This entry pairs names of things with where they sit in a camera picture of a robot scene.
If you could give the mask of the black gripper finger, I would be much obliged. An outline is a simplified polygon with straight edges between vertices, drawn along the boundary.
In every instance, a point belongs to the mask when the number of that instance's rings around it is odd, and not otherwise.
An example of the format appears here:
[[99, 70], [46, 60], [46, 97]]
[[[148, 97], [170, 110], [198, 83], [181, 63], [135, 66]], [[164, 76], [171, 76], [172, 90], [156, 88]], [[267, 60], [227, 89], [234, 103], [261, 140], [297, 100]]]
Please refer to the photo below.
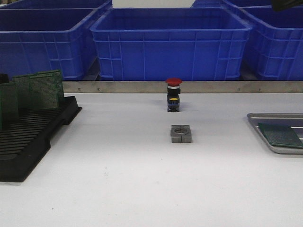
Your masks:
[[303, 0], [271, 0], [274, 11], [282, 11], [303, 5]]

